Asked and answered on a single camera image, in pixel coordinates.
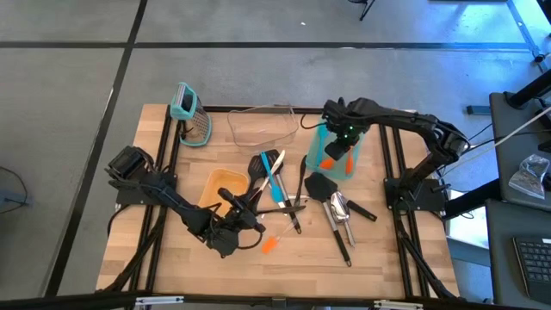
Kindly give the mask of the silver aluminium bracket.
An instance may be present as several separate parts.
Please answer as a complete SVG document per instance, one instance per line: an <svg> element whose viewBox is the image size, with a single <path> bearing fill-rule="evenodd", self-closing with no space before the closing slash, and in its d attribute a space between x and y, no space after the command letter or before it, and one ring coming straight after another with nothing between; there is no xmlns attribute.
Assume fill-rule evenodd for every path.
<svg viewBox="0 0 551 310"><path fill-rule="evenodd" d="M134 305L138 307L149 307L156 305L178 304L184 303L183 296L147 296L138 297Z"/></svg>
<svg viewBox="0 0 551 310"><path fill-rule="evenodd" d="M378 300L374 301L373 310L424 310L424 306L418 303L404 301Z"/></svg>

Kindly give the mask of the black solid turner steel handle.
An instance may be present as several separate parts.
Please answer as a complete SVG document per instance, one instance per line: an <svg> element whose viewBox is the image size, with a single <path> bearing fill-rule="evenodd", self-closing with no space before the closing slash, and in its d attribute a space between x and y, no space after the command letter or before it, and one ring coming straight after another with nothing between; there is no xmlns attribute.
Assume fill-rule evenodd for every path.
<svg viewBox="0 0 551 310"><path fill-rule="evenodd" d="M326 177L318 172L313 172L309 177L304 180L304 184L309 196L321 203L326 217L329 221L332 233L337 242L339 251L344 259L344 262L348 267L352 266L350 255L344 245L344 240L337 228L337 223L331 215L331 209L329 206L329 198L331 196L331 187Z"/></svg>

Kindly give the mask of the orange brush clear handle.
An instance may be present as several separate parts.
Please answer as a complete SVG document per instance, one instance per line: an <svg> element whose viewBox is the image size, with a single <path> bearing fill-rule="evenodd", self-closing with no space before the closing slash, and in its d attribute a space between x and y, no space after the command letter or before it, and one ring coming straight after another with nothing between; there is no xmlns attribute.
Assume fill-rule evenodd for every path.
<svg viewBox="0 0 551 310"><path fill-rule="evenodd" d="M266 242L262 246L262 253L263 254L270 254L280 243L283 236L289 232L294 230L294 225L289 224L282 232L277 233L274 236L269 236Z"/></svg>

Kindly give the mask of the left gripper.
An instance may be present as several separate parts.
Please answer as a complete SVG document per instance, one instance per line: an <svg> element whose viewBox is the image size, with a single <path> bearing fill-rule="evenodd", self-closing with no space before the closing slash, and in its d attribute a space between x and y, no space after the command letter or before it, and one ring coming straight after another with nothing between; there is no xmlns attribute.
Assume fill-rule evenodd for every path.
<svg viewBox="0 0 551 310"><path fill-rule="evenodd" d="M257 220L260 198L251 198L247 193L235 196L225 188L219 188L218 194L229 202L231 207L224 217L216 214L218 207L213 211L207 227L207 246L224 258L236 250L249 250L259 245L266 231L266 227ZM238 235L243 230L256 231L259 233L258 240L252 245L240 245Z"/></svg>

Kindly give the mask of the teal plastic bin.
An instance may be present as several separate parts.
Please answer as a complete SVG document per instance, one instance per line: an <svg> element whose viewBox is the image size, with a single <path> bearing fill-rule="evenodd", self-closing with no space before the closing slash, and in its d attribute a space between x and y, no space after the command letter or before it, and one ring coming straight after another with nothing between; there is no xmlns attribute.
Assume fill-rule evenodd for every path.
<svg viewBox="0 0 551 310"><path fill-rule="evenodd" d="M351 179L354 176L355 170L356 170L356 163L359 161L358 155L362 148L362 143L365 134L360 133L359 134L359 140L358 142L353 146L354 147L354 168L352 171L352 174L350 176L347 176L345 173L345 166L346 161L348 157L348 152L346 152L338 161L335 160L335 164L331 170L325 170L322 168L319 168L316 163L318 149L319 149L319 128L314 128L314 136L312 143L310 145L310 148L307 152L307 158L306 158L306 167L311 171L317 171L321 174L324 174L326 177L332 178L332 179L338 179L338 180L345 180L345 179ZM325 138L325 145L324 145L324 157L323 160L326 158L331 158L326 151L325 148L331 143L337 140L337 135L335 133L329 132L328 135Z"/></svg>

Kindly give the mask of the black frame beam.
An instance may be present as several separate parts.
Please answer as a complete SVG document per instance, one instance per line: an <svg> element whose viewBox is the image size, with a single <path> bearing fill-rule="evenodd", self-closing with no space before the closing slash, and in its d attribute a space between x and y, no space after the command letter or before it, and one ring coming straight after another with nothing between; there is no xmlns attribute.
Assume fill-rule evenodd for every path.
<svg viewBox="0 0 551 310"><path fill-rule="evenodd" d="M248 306L266 306L275 308L297 306L322 307L366 307L372 309L374 301L385 299L327 299L327 298L296 298L296 297L251 297L230 295L203 294L152 294L147 291L96 292L93 294L75 294L61 296L37 297L0 301L0 310L113 310L122 307L135 306L138 297L147 296L183 296L184 303L204 304L244 304ZM539 310L534 307L514 307L474 303L462 299L436 299L426 297L411 297L402 300L418 303L424 310Z"/></svg>

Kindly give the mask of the orange plastic bin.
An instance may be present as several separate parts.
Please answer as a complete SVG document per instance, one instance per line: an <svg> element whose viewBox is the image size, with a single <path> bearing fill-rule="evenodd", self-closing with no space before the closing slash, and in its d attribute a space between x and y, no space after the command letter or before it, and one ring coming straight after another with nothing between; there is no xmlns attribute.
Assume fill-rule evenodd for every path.
<svg viewBox="0 0 551 310"><path fill-rule="evenodd" d="M247 191L248 186L249 178L246 175L222 168L215 169L207 179L198 206L205 208L220 203L216 214L224 217L230 210L231 204L219 196L218 189L225 188L233 195L242 195Z"/></svg>

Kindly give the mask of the teal steel box grater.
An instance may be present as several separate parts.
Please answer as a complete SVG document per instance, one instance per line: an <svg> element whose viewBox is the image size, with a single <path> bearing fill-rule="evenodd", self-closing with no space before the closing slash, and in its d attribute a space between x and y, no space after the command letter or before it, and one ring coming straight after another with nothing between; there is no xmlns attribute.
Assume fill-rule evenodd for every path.
<svg viewBox="0 0 551 310"><path fill-rule="evenodd" d="M202 107L196 92L186 83L177 84L170 103L170 116L183 123L180 142L199 147L207 144L212 132L212 119Z"/></svg>

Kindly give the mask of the black desk foot bar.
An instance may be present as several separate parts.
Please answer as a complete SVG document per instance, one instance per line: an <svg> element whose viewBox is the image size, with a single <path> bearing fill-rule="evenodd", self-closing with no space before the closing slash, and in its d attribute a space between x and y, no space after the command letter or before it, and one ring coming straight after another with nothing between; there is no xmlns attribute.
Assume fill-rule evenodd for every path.
<svg viewBox="0 0 551 310"><path fill-rule="evenodd" d="M487 200L501 201L500 182L495 179L489 183L470 190L458 198L449 200L444 205L444 220L451 220L457 216L468 213L485 204Z"/></svg>

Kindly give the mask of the shiny steel scoop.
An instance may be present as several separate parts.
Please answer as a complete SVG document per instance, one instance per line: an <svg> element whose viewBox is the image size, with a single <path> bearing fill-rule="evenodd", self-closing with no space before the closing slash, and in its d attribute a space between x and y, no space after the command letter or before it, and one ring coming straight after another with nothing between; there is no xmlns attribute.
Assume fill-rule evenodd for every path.
<svg viewBox="0 0 551 310"><path fill-rule="evenodd" d="M349 244L355 248L356 240L350 226L350 211L344 201L343 195L339 191L331 194L331 215L332 218L340 225L343 225L347 234Z"/></svg>

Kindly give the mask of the teal silicone spatula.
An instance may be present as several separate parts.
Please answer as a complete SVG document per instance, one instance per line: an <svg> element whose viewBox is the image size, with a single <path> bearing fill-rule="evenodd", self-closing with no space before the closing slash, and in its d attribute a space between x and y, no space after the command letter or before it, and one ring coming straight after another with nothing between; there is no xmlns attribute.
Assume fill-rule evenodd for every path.
<svg viewBox="0 0 551 310"><path fill-rule="evenodd" d="M269 184L271 185L271 196L272 196L272 199L274 202L276 203L279 203L279 202L282 202L282 192L280 191L280 188L278 187L278 184L276 182L276 179L271 175L271 171L274 171L278 164L279 164L279 160L276 162L276 165L273 167L273 170L270 169L270 162L269 160L267 159L266 157L266 154L265 152L262 152L260 154L260 157L262 159L262 162L263 162L263 165L264 165L264 168L267 172L267 178L268 178L268 182Z"/></svg>
<svg viewBox="0 0 551 310"><path fill-rule="evenodd" d="M326 126L322 126L319 128L319 149L317 154L316 163L319 168L322 167L323 157L324 157L324 145L325 145L325 138L328 135L328 131L326 129Z"/></svg>

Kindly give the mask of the dark grey desk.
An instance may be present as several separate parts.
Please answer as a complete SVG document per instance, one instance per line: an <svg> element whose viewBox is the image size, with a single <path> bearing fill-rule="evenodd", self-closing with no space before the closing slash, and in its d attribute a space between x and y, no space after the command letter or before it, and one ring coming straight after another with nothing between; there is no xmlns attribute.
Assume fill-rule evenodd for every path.
<svg viewBox="0 0 551 310"><path fill-rule="evenodd" d="M512 242L516 236L551 237L551 212L496 200L485 206L495 302L551 310L551 305L527 296Z"/></svg>
<svg viewBox="0 0 551 310"><path fill-rule="evenodd" d="M532 100L524 109L511 107L503 93L494 92L490 95L492 127L495 138L504 137L536 116L542 108L537 100ZM538 208L551 212L551 192L545 193L544 199L539 199L513 189L509 185L511 177L519 170L520 164L532 154L547 158L551 163L551 153L538 149L541 143L551 141L551 131L545 132L540 121L534 121L521 130L530 134L512 136L506 142L495 148L498 163L498 178L502 198L511 203Z"/></svg>

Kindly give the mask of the clear plastic bin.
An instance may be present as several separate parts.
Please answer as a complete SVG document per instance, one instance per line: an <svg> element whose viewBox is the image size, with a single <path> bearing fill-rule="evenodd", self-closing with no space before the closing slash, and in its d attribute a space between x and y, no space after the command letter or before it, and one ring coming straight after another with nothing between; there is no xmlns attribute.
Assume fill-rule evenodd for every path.
<svg viewBox="0 0 551 310"><path fill-rule="evenodd" d="M243 151L260 152L294 140L298 121L290 105L232 110L227 115L234 144Z"/></svg>

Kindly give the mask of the black slotted turner steel handle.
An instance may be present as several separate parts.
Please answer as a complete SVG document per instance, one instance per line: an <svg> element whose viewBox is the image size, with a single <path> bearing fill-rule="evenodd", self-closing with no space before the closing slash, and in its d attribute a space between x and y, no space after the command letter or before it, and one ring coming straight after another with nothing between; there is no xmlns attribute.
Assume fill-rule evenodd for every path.
<svg viewBox="0 0 551 310"><path fill-rule="evenodd" d="M288 198L288 192L285 188L284 182L282 180L282 167L283 167L283 159L284 159L284 150L280 153L276 149L268 150L265 152L267 159L270 162L270 169L273 170L273 167L276 165L276 162L279 160L279 164L277 168L273 171L271 171L271 175L276 179L276 182L278 184L278 187L280 188L280 191L282 192L282 202L284 203L285 207L292 207L293 204L291 200ZM296 216L296 213L289 214L291 220L294 223L294 229L298 234L301 234L301 227L300 222L298 221L298 218Z"/></svg>

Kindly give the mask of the black keyboard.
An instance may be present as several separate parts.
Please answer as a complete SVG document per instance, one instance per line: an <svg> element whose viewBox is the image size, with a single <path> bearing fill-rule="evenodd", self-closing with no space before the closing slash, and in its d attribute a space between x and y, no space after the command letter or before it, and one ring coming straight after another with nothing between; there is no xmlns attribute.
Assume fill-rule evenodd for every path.
<svg viewBox="0 0 551 310"><path fill-rule="evenodd" d="M551 237L512 238L527 296L551 305Z"/></svg>

